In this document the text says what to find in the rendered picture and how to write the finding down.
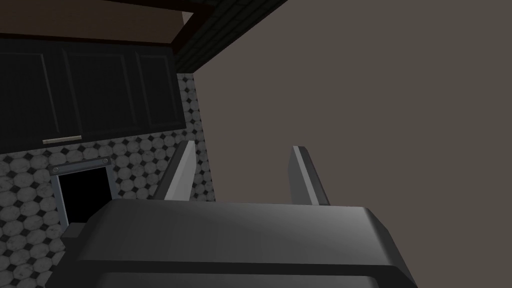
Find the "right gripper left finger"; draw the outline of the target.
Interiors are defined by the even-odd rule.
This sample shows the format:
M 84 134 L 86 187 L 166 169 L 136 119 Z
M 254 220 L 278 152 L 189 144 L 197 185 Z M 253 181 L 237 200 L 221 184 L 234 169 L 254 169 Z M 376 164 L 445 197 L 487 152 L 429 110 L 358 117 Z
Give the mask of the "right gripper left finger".
M 188 201 L 196 173 L 196 146 L 193 140 L 181 141 L 175 149 L 153 194 L 154 200 Z

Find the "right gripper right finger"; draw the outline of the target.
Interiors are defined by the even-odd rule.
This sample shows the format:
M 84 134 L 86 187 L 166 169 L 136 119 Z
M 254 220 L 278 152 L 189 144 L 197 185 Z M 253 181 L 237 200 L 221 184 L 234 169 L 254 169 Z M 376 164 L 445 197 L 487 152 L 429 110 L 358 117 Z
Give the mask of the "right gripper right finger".
M 294 205 L 331 205 L 306 147 L 291 148 L 287 176 Z

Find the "grey framed black appliance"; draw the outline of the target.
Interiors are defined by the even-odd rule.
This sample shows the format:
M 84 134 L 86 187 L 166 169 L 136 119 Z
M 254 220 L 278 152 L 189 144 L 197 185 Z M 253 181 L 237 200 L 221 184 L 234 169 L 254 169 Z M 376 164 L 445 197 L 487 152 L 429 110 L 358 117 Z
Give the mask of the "grey framed black appliance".
M 61 230 L 86 223 L 109 201 L 120 199 L 110 157 L 98 157 L 47 167 Z

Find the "black wall cupboard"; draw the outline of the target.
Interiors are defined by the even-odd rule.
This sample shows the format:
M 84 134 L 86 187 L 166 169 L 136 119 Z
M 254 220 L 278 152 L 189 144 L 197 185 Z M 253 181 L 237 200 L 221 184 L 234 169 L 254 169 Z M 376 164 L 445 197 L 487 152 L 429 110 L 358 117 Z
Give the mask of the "black wall cupboard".
M 0 33 L 0 153 L 185 126 L 169 44 Z

